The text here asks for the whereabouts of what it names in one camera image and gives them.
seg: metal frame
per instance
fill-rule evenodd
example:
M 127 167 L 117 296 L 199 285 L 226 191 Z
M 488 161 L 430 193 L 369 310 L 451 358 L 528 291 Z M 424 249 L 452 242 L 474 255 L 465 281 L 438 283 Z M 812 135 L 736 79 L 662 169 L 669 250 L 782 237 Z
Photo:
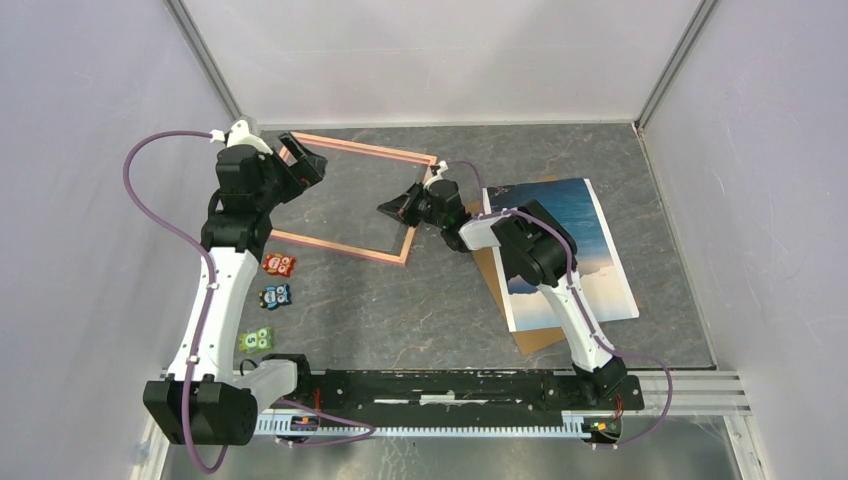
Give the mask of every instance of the metal frame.
M 563 375 L 574 374 L 570 370 L 563 370 L 558 373 L 562 373 Z M 665 375 L 659 371 L 631 371 L 630 373 L 639 377 L 643 390 L 642 393 L 645 398 L 645 410 L 639 412 L 625 411 L 624 415 L 657 416 L 665 404 L 668 393 Z M 675 393 L 672 398 L 669 415 L 723 417 L 731 436 L 733 452 L 739 465 L 739 470 L 742 472 L 742 478 L 744 480 L 770 478 L 765 468 L 764 457 L 762 455 L 763 450 L 759 441 L 759 431 L 752 417 L 748 399 L 745 397 L 739 375 L 736 372 L 730 371 L 691 370 L 673 371 L 672 378 Z M 275 415 L 288 415 L 294 412 L 294 410 L 268 409 L 262 412 L 262 418 L 273 419 Z M 576 418 L 597 416 L 598 412 L 564 411 L 562 414 L 564 425 L 566 425 Z M 447 429 L 444 432 L 423 431 L 423 429 L 420 432 L 405 432 L 400 431 L 400 429 L 381 430 L 385 431 L 380 432 L 378 436 L 403 435 L 405 433 L 412 434 L 413 436 L 448 436 L 456 433 Z M 257 431 L 258 435 L 267 435 L 269 433 L 267 429 Z M 348 432 L 338 429 L 330 433 L 342 436 L 361 432 L 353 430 Z M 496 432 L 493 435 L 502 437 L 574 437 L 574 432 L 568 428 L 562 431 L 527 430 L 510 432 L 504 430 L 503 432 Z M 479 437 L 487 435 L 481 435 L 479 433 L 475 435 L 474 432 L 460 432 L 458 436 Z M 144 435 L 141 438 L 138 448 L 139 452 L 142 452 L 143 455 L 142 458 L 139 458 L 138 464 L 133 467 L 130 478 L 132 480 L 158 480 L 164 471 L 169 447 L 170 444 L 165 439 L 161 430 L 159 430 L 159 427 L 152 418 L 148 418 Z
M 674 81 L 674 78 L 677 76 L 680 66 L 689 55 L 692 45 L 694 45 L 695 40 L 698 39 L 698 35 L 701 33 L 701 30 L 707 23 L 710 15 L 713 13 L 717 3 L 718 0 L 701 0 L 701 3 L 695 10 L 695 14 L 692 16 L 692 20 L 689 21 L 689 25 L 686 27 L 686 30 L 684 30 L 683 36 L 677 43 L 677 47 L 675 47 L 674 52 L 672 52 L 671 58 L 668 59 L 668 63 L 663 69 L 663 72 L 660 74 L 657 84 L 654 86 L 651 94 L 648 95 L 648 101 L 645 103 L 645 106 L 642 107 L 642 112 L 639 113 L 639 116 L 636 117 L 636 121 L 633 122 L 637 129 L 644 129 L 645 125 L 651 121 L 651 117 L 654 116 L 654 112 L 656 112 L 660 101 L 662 101 L 668 91 L 668 88 L 671 86 L 672 81 Z
M 215 90 L 215 94 L 221 100 L 224 109 L 227 110 L 230 120 L 235 121 L 243 116 L 244 113 L 241 111 L 238 102 L 236 102 L 233 92 L 230 91 L 230 87 L 227 86 L 221 70 L 215 63 L 215 59 L 206 46 L 206 42 L 203 41 L 203 37 L 200 35 L 200 31 L 191 18 L 191 14 L 188 12 L 185 3 L 182 0 L 164 0 L 164 2 L 174 16 L 174 21 L 177 22 L 180 31 L 183 32 L 186 43 L 188 43 L 192 53 L 194 53 L 194 57 L 197 59 L 200 68 L 206 74 L 206 78 L 212 85 L 212 89 Z

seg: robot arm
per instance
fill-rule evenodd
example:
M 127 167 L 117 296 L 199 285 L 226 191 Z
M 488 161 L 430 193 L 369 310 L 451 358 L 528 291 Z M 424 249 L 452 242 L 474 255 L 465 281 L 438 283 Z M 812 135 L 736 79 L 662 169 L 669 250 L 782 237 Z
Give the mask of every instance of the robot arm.
M 200 280 L 186 333 L 163 380 L 150 381 L 143 401 L 171 443 L 185 442 L 180 416 L 184 382 L 194 387 L 190 399 L 191 431 L 198 445 L 244 445 L 253 435 L 258 412 L 295 390 L 298 366 L 289 359 L 267 358 L 244 377 L 233 376 L 233 350 L 244 300 L 271 233 L 271 210 L 299 196 L 324 177 L 327 160 L 301 145 L 291 134 L 280 141 L 294 161 L 285 163 L 239 120 L 227 132 L 212 132 L 224 143 L 215 170 L 220 189 L 213 194 L 201 245 L 214 260 L 216 283 L 201 262 Z M 208 288 L 208 306 L 199 349 L 190 346 Z M 194 364 L 185 378 L 186 364 Z
M 448 246 L 459 252 L 498 247 L 507 278 L 518 275 L 537 287 L 559 319 L 574 370 L 587 383 L 584 394 L 590 401 L 612 394 L 627 376 L 624 362 L 600 347 L 603 343 L 614 350 L 588 306 L 576 259 L 568 272 L 562 244 L 535 222 L 556 231 L 568 243 L 572 255 L 577 253 L 574 239 L 536 200 L 518 208 L 522 216 L 505 212 L 472 219 L 457 184 L 441 178 L 445 169 L 444 163 L 435 166 L 434 176 L 426 184 L 414 184 L 378 210 L 405 225 L 416 226 L 423 221 L 439 227 Z

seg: white wall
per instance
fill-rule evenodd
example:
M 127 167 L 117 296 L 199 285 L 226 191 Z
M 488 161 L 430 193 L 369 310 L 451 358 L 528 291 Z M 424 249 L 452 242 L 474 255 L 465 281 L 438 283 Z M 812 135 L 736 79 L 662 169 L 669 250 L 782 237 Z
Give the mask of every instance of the white wall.
M 0 478 L 126 478 L 199 260 L 135 210 L 123 159 L 227 118 L 160 1 L 18 2 L 0 38 Z M 198 233 L 216 149 L 160 143 L 139 194 Z
M 648 152 L 777 478 L 846 478 L 848 3 L 720 2 Z
M 632 120 L 698 0 L 187 0 L 263 124 Z

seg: cardboard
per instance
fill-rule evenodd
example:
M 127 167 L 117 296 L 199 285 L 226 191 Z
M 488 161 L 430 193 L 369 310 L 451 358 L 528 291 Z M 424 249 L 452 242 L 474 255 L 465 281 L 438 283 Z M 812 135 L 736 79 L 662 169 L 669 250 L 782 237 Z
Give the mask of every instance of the cardboard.
M 545 177 L 541 181 L 549 182 L 556 180 L 556 177 Z M 469 213 L 480 212 L 480 202 L 474 202 L 466 207 Z M 503 296 L 501 295 L 501 287 L 498 282 L 498 272 L 495 268 L 495 252 L 491 248 L 475 250 L 471 252 L 474 256 L 474 261 L 477 262 L 477 268 L 483 274 L 483 280 L 489 287 L 498 309 L 501 311 L 501 316 L 506 322 L 506 312 L 504 311 Z M 529 330 L 525 332 L 513 332 L 512 338 L 515 344 L 518 345 L 518 350 L 522 355 L 529 355 L 537 352 L 547 346 L 553 345 L 565 339 L 565 332 L 561 328 L 542 328 L 539 330 Z

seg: gray tabletop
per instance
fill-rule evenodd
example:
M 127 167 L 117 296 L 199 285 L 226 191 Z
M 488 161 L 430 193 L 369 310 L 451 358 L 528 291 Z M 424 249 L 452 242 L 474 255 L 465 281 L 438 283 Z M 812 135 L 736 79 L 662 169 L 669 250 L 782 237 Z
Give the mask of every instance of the gray tabletop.
M 637 319 L 604 324 L 610 341 L 619 350 L 656 355 L 674 367 L 713 365 L 662 201 L 629 125 L 310 133 L 424 152 L 440 160 L 470 160 L 492 186 L 552 175 L 591 179 L 640 308 Z M 448 177 L 460 183 L 464 201 L 479 198 L 470 171 L 457 166 Z M 367 185 L 362 191 L 363 201 L 374 201 Z M 334 194 L 310 193 L 295 201 L 318 205 Z M 274 311 L 260 308 L 258 292 L 280 281 L 260 271 L 240 331 L 273 327 L 274 351 L 304 353 L 313 369 L 571 365 L 565 342 L 528 356 L 520 354 L 471 255 L 449 250 L 435 228 L 419 227 L 405 267 L 274 240 L 265 251 L 297 258 L 294 273 L 286 280 L 293 304 Z M 245 358 L 242 352 L 235 353 L 237 362 Z

